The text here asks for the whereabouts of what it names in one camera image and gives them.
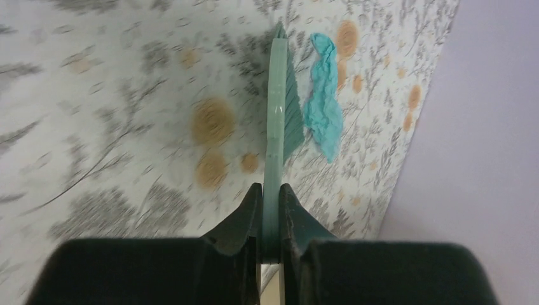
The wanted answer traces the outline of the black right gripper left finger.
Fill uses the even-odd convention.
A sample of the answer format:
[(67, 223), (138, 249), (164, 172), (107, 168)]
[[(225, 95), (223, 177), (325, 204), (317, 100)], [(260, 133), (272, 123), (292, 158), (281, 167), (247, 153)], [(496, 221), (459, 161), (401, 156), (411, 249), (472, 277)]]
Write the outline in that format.
[(199, 238), (85, 238), (61, 244), (27, 304), (259, 304), (263, 188)]

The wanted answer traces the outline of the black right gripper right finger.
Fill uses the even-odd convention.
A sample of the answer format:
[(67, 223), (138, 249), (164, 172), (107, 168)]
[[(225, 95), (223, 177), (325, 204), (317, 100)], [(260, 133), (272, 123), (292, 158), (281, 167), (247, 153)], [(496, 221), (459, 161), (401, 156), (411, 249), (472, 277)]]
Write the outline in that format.
[(279, 194), (282, 304), (497, 304), (475, 255), (455, 243), (339, 239)]

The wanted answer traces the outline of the green hand brush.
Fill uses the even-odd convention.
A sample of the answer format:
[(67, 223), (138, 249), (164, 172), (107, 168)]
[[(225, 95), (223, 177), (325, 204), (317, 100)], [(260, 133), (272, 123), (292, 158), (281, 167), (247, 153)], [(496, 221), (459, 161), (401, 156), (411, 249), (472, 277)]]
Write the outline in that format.
[(261, 222), (262, 261), (280, 264), (281, 304), (298, 304), (297, 280), (287, 236), (287, 198), (280, 195), (283, 169), (304, 142), (293, 52), (283, 23), (275, 26), (268, 69), (266, 157)]

